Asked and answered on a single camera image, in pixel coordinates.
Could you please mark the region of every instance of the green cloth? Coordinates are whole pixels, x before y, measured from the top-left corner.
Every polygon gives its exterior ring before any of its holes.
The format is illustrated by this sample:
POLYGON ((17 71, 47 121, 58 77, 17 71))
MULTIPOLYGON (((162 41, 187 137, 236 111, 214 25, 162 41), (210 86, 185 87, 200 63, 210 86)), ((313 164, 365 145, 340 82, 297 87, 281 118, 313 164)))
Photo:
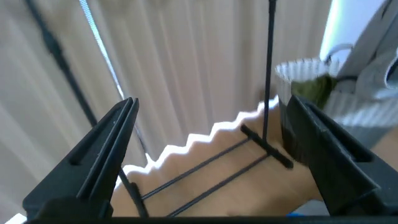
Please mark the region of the green cloth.
POLYGON ((325 74, 314 80, 292 82, 292 94, 305 97, 317 107, 323 109, 336 84, 336 78, 329 76, 329 74, 325 74))

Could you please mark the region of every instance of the white basket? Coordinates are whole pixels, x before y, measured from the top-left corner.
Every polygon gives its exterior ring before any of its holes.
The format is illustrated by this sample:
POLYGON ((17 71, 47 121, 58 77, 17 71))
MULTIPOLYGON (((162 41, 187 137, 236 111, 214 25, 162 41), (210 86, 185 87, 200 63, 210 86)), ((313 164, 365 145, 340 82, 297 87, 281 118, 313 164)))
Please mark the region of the white basket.
MULTIPOLYGON (((290 100, 292 81, 313 80, 326 73, 335 77, 339 61, 322 62, 318 58, 306 58, 285 62, 276 66, 277 94, 281 103, 281 115, 290 100)), ((365 100, 354 93, 332 91, 323 109, 366 147, 371 148, 393 126, 398 124, 398 100, 365 100)), ((290 129, 289 120, 282 118, 282 126, 290 129)))

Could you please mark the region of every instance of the curtain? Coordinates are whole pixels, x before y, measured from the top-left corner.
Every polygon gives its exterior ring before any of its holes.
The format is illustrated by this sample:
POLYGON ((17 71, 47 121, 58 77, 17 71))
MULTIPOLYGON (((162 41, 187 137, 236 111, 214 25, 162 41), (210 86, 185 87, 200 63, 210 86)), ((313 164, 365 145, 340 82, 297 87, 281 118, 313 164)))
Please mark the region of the curtain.
MULTIPOLYGON (((144 167, 146 152, 155 161, 166 145, 184 146, 263 100, 268 1, 92 0, 91 22, 77 0, 36 3, 98 120, 123 98, 114 75, 124 97, 140 99, 145 148, 134 132, 124 164, 144 167)), ((274 65, 318 56, 329 7, 277 2, 274 65)), ((22 199, 91 126, 23 1, 0 0, 0 29, 4 222, 24 213, 22 199)))
MULTIPOLYGON (((188 134, 256 109, 264 91, 268 1, 88 1, 137 127, 156 160, 188 134)), ((277 2, 273 62, 319 55, 330 1, 277 2)))

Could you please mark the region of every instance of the wooden floor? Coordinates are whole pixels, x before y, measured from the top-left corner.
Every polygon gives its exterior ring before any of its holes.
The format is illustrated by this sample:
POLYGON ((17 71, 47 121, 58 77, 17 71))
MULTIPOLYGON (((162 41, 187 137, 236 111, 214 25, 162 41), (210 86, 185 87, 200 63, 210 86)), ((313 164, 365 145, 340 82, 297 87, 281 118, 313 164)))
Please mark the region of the wooden floor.
MULTIPOLYGON (((262 117, 258 117, 244 123, 261 134, 262 120, 262 117)), ((279 122, 279 109, 276 107, 270 111, 267 138, 274 147, 287 155, 281 147, 279 122)), ((374 149, 394 168, 398 168, 396 136, 398 129, 391 132, 374 149)), ((159 170, 152 170, 150 174, 130 173, 129 180, 135 181, 141 193, 146 194, 244 138, 238 129, 221 131, 211 143, 197 143, 187 155, 170 156, 159 170)), ((168 215, 264 154, 265 152, 252 141, 246 143, 145 200, 149 215, 168 215)), ((313 198, 322 199, 306 167, 295 162, 294 169, 287 170, 274 158, 269 157, 179 216, 281 216, 313 198)), ((115 191, 111 203, 114 216, 138 216, 136 207, 123 186, 115 191)))

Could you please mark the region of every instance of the woven basket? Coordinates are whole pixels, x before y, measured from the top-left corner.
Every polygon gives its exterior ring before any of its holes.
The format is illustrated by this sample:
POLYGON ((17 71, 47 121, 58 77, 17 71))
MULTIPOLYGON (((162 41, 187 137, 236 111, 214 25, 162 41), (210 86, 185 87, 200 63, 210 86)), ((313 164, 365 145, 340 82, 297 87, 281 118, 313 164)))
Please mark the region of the woven basket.
MULTIPOLYGON (((277 94, 284 147, 297 161, 308 164, 300 149, 286 113, 292 81, 313 80, 326 73, 335 77, 339 61, 325 63, 318 58, 285 62, 276 66, 277 94)), ((372 148, 393 126, 398 124, 398 100, 365 100, 354 93, 332 91, 323 112, 334 119, 367 148, 372 148)))

